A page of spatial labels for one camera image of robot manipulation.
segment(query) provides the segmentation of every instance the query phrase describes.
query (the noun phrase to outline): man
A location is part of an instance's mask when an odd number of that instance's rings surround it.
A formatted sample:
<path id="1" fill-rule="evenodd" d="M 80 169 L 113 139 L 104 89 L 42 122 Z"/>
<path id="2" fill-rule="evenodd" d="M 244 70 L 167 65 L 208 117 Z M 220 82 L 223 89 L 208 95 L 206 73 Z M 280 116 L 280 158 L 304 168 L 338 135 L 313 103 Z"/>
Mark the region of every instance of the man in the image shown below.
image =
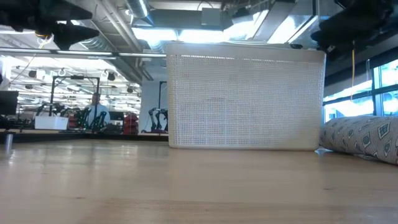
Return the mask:
<path id="1" fill-rule="evenodd" d="M 86 106 L 86 108 L 91 109 L 90 114 L 88 115 L 88 125 L 91 125 L 94 121 L 94 114 L 95 114 L 95 105 L 97 104 L 97 117 L 101 114 L 101 112 L 106 112 L 104 124 L 108 124 L 111 121 L 111 116 L 109 115 L 108 109 L 100 104 L 101 95 L 99 93 L 94 93 L 93 97 L 91 98 L 91 104 Z"/>

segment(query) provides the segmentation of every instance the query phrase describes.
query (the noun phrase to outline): building window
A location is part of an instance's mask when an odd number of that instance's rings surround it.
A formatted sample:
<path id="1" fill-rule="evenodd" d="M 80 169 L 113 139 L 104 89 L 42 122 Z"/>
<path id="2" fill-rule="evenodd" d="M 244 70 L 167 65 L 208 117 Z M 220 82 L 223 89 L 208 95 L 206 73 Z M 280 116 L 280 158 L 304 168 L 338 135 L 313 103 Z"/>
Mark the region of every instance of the building window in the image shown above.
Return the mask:
<path id="1" fill-rule="evenodd" d="M 390 91 L 376 97 L 381 97 L 383 116 L 398 116 L 398 91 Z"/>
<path id="2" fill-rule="evenodd" d="M 377 72 L 380 74 L 380 85 L 376 85 L 376 88 L 398 84 L 398 60 L 381 65 L 375 68 L 375 70 L 378 70 L 375 71 L 375 74 L 377 74 Z"/>
<path id="3" fill-rule="evenodd" d="M 372 90 L 372 80 L 368 80 L 361 84 L 355 85 L 354 87 L 350 87 L 341 92 L 327 96 L 323 99 L 323 101 L 327 102 L 327 101 L 335 100 L 335 99 L 338 99 L 341 97 L 351 96 L 351 94 L 355 95 L 357 93 L 363 93 L 365 91 L 371 91 L 371 90 Z"/>
<path id="4" fill-rule="evenodd" d="M 325 122 L 333 118 L 347 116 L 373 115 L 373 100 L 371 96 L 346 100 L 324 106 Z"/>

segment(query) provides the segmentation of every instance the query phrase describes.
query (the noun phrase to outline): mesh basket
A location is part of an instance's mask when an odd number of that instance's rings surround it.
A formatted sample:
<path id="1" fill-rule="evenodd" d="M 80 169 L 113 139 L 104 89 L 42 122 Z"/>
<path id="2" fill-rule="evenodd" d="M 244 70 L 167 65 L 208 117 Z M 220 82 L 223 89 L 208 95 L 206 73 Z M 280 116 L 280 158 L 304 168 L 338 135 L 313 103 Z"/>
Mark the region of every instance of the mesh basket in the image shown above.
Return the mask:
<path id="1" fill-rule="evenodd" d="M 172 43 L 166 53 L 171 147 L 318 148 L 323 52 Z"/>

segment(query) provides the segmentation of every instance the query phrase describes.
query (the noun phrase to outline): table surface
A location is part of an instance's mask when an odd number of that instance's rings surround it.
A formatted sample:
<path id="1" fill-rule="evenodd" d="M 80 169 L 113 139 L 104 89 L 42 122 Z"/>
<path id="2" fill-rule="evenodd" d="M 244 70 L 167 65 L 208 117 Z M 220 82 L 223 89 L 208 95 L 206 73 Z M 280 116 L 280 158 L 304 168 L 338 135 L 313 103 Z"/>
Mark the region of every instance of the table surface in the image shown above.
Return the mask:
<path id="1" fill-rule="evenodd" d="M 15 144 L 0 223 L 397 223 L 398 167 L 326 152 L 166 142 Z"/>

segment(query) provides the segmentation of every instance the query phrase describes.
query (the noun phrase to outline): computer monitor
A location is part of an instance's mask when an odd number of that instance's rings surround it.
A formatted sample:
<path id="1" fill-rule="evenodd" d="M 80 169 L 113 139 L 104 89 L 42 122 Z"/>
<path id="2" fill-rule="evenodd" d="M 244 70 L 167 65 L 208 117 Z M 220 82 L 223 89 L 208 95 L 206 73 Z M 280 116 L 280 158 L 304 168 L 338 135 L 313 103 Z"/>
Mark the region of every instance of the computer monitor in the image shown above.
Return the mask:
<path id="1" fill-rule="evenodd" d="M 111 117 L 111 121 L 122 121 L 124 120 L 123 112 L 110 111 L 109 116 Z"/>
<path id="2" fill-rule="evenodd" d="M 18 91 L 0 91 L 0 114 L 15 115 L 18 105 Z"/>

